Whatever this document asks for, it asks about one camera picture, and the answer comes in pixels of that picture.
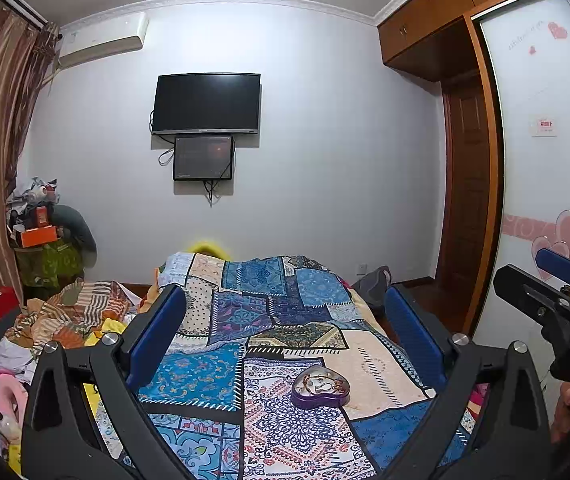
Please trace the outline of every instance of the wall-mounted tv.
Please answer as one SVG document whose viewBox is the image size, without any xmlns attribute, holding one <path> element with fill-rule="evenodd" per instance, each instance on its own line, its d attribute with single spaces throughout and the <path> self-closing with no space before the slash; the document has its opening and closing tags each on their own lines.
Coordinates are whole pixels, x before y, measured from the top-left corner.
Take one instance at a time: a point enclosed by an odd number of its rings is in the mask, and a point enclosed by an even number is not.
<svg viewBox="0 0 570 480">
<path fill-rule="evenodd" d="M 158 76 L 153 134 L 257 134 L 260 74 Z"/>
</svg>

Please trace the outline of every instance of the hand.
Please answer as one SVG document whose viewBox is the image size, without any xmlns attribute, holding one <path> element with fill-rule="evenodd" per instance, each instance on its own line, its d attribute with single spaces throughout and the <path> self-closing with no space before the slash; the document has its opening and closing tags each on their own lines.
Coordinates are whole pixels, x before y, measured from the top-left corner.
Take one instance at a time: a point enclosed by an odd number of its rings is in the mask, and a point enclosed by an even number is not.
<svg viewBox="0 0 570 480">
<path fill-rule="evenodd" d="M 552 444 L 560 442 L 570 432 L 570 383 L 562 383 L 556 410 L 554 411 L 554 422 L 550 427 Z"/>
</svg>

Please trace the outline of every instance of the blue pad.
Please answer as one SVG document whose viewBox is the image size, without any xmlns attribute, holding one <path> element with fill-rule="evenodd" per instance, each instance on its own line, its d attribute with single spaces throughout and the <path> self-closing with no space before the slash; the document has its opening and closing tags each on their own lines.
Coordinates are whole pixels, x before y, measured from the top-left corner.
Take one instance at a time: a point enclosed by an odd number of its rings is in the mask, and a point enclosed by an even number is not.
<svg viewBox="0 0 570 480">
<path fill-rule="evenodd" d="M 395 287 L 385 294 L 385 315 L 423 384 L 442 391 L 447 377 L 441 349 Z"/>
<path fill-rule="evenodd" d="M 570 285 L 570 259 L 550 249 L 536 253 L 536 266 Z"/>
<path fill-rule="evenodd" d="M 134 394 L 154 378 L 158 365 L 183 322 L 186 309 L 185 293 L 177 286 L 160 306 L 131 351 L 126 382 Z"/>
</svg>

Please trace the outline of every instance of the small monitor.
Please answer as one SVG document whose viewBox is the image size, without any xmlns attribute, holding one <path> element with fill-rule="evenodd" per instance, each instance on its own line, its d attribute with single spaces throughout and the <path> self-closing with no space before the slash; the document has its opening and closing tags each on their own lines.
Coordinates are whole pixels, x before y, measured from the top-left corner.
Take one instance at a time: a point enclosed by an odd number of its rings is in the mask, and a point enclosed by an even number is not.
<svg viewBox="0 0 570 480">
<path fill-rule="evenodd" d="M 233 154 L 231 136 L 177 136 L 174 180 L 231 180 Z"/>
</svg>

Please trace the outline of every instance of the green bag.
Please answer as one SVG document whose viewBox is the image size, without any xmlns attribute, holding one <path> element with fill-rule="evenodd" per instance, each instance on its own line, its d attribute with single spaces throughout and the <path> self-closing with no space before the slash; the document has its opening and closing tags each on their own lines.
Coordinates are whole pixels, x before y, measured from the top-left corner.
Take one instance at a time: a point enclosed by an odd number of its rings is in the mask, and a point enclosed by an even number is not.
<svg viewBox="0 0 570 480">
<path fill-rule="evenodd" d="M 59 288 L 58 277 L 82 272 L 82 257 L 71 242 L 59 238 L 38 247 L 14 247 L 20 280 L 26 286 Z"/>
</svg>

